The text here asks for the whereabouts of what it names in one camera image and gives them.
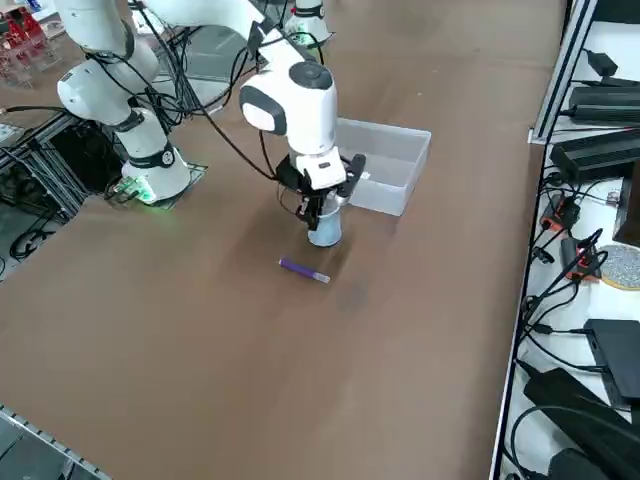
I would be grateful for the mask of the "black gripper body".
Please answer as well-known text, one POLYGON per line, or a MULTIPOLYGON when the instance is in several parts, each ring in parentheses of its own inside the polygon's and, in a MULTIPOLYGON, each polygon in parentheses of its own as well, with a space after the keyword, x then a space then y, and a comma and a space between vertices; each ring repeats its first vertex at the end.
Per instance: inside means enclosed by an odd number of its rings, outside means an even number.
POLYGON ((300 173, 289 157, 284 157, 276 167, 276 179, 286 189, 308 199, 325 199, 326 189, 314 190, 307 174, 300 173))

